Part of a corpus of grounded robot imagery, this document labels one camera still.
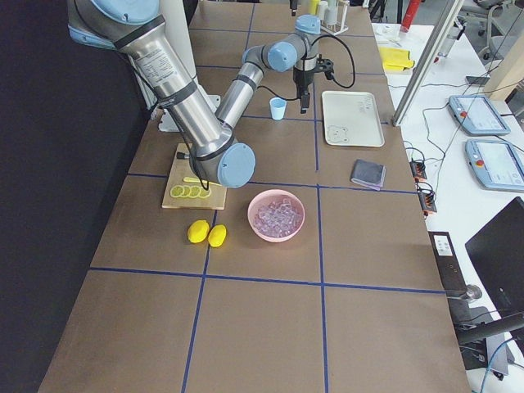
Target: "power strip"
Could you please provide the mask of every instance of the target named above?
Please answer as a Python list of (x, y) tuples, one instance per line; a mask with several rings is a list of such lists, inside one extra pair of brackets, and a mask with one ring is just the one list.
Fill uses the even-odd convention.
[(434, 201), (434, 196), (429, 190), (422, 190), (421, 188), (417, 189), (418, 200), (420, 201), (420, 207), (424, 212), (424, 215), (433, 215), (436, 213), (436, 205)]
[(455, 256), (449, 233), (429, 232), (429, 238), (446, 295), (448, 297), (462, 296), (467, 291), (466, 282)]
[(409, 168), (411, 168), (411, 174), (413, 175), (415, 182), (427, 180), (426, 170), (424, 169), (424, 164), (422, 162), (411, 160), (409, 162)]

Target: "blue cable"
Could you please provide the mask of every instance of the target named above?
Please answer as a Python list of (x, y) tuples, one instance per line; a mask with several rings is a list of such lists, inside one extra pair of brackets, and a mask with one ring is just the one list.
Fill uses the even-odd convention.
[(486, 367), (486, 372), (484, 373), (484, 377), (482, 378), (481, 391), (479, 391), (478, 393), (484, 393), (484, 385), (486, 384), (486, 380), (487, 380), (488, 374), (490, 373), (490, 370), (491, 370), (491, 365), (495, 361), (495, 356), (497, 355), (499, 350), (501, 348), (505, 347), (510, 341), (513, 341), (515, 339), (516, 339), (516, 337), (509, 338), (505, 342), (503, 342), (499, 346), (497, 346), (497, 349), (495, 350), (495, 352), (493, 352), (493, 355), (491, 356), (491, 359), (488, 362), (488, 366)]

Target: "metal pole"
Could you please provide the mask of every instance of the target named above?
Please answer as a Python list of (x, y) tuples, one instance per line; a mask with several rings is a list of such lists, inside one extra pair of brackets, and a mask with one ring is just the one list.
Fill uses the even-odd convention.
[(427, 40), (426, 47), (420, 56), (417, 66), (409, 80), (408, 87), (404, 92), (404, 96), (400, 99), (399, 107), (393, 116), (393, 125), (398, 125), (402, 122), (406, 112), (411, 106), (411, 102), (415, 98), (420, 85), (422, 84), (430, 65), (435, 60), (436, 54), (440, 46), (445, 40), (454, 20), (457, 17), (464, 0), (448, 0), (440, 19), (433, 29), (430, 38)]

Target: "white table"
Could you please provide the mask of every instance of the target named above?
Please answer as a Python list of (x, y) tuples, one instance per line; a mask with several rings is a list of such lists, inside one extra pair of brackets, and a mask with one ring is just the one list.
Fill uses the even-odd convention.
[[(383, 25), (374, 25), (377, 43), (391, 47), (402, 47), (411, 51), (411, 58), (418, 61), (425, 42), (429, 38), (432, 26), (412, 25), (407, 34), (400, 35), (397, 43), (388, 42), (380, 32)], [(466, 83), (466, 75), (482, 75), (486, 72), (481, 61), (477, 57), (471, 44), (465, 35), (457, 41), (451, 49), (447, 58), (441, 58), (433, 64), (423, 84), (453, 84)], [(406, 86), (411, 77), (408, 74), (386, 74), (390, 92), (395, 107), (400, 102), (405, 88), (394, 86)], [(442, 157), (442, 153), (427, 141), (427, 131), (422, 117), (422, 110), (426, 108), (440, 108), (453, 94), (464, 94), (467, 86), (456, 88), (450, 86), (426, 86), (420, 88), (412, 106), (409, 108), (402, 121), (402, 135), (405, 141), (413, 144), (413, 147), (421, 150), (426, 158)], [(479, 88), (469, 88), (466, 93), (477, 93)], [(505, 102), (495, 102), (495, 107), (501, 115), (510, 114)], [(430, 139), (443, 150), (449, 146), (443, 166), (438, 176), (440, 162), (430, 161), (426, 163), (428, 182), (437, 187), (437, 176), (439, 177), (436, 215), (428, 216), (426, 220), (428, 231), (449, 232), (456, 252), (458, 262), (467, 284), (478, 285), (484, 296), (472, 303), (472, 307), (485, 306), (488, 310), (495, 307), (486, 294), (472, 262), (466, 252), (465, 243), (481, 229), (493, 216), (502, 210), (514, 197), (524, 197), (524, 192), (498, 192), (484, 189), (475, 179), (469, 168), (464, 152), (464, 144), (470, 139), (461, 129), (457, 131), (458, 123), (451, 115), (449, 108), (439, 111), (426, 111), (426, 117), (430, 129)], [(513, 116), (506, 116), (504, 120), (510, 126), (512, 132), (504, 137), (513, 144), (524, 147), (524, 133)], [(422, 158), (419, 153), (413, 153), (414, 159)], [(514, 343), (510, 343), (510, 350), (516, 356), (516, 362), (524, 364), (524, 357)], [(480, 389), (480, 381), (484, 375), (484, 369), (471, 370), (468, 372), (472, 389)], [(524, 386), (524, 370), (516, 366), (510, 366), (509, 375), (503, 382), (499, 382), (491, 374), (485, 392), (522, 392)]]

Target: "blue joint cap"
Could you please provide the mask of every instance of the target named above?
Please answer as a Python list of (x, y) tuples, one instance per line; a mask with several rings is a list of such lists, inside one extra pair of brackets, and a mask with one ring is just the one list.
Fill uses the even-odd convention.
[(158, 0), (91, 0), (105, 16), (125, 25), (143, 25), (159, 12)]
[(99, 47), (100, 49), (115, 50), (115, 45), (108, 39), (100, 38), (95, 34), (88, 33), (80, 29), (75, 29), (72, 26), (69, 27), (69, 36), (76, 43), (88, 45), (89, 47)]
[(280, 41), (275, 43), (268, 52), (268, 63), (275, 71), (284, 72), (292, 68), (298, 61), (298, 53), (290, 43)]
[(235, 143), (222, 155), (218, 179), (229, 188), (239, 188), (249, 182), (255, 172), (255, 153), (245, 143)]
[(295, 29), (307, 34), (320, 34), (320, 19), (315, 15), (299, 16), (295, 22)]

